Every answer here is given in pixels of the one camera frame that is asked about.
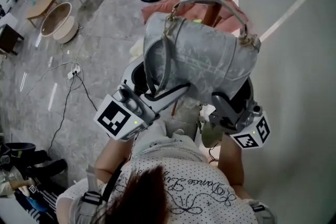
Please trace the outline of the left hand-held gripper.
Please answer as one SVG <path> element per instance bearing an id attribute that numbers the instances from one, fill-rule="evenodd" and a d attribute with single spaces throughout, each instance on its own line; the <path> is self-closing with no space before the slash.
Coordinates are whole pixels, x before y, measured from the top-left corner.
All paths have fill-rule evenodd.
<path id="1" fill-rule="evenodd" d="M 159 118 L 158 113 L 185 95 L 191 84 L 180 84 L 153 97 L 144 92 L 143 59 L 135 59 L 125 69 L 113 95 L 106 95 L 94 121 L 116 141 L 128 141 Z"/>

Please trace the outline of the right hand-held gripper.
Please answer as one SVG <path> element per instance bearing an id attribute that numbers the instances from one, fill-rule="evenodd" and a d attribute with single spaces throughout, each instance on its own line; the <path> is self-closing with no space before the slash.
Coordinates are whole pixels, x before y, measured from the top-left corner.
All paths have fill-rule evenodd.
<path id="1" fill-rule="evenodd" d="M 212 93 L 215 110 L 209 115 L 212 127 L 218 126 L 243 150 L 264 146 L 271 128 L 267 114 L 254 99 L 254 89 L 248 78 L 239 89 L 239 101 L 222 92 Z"/>

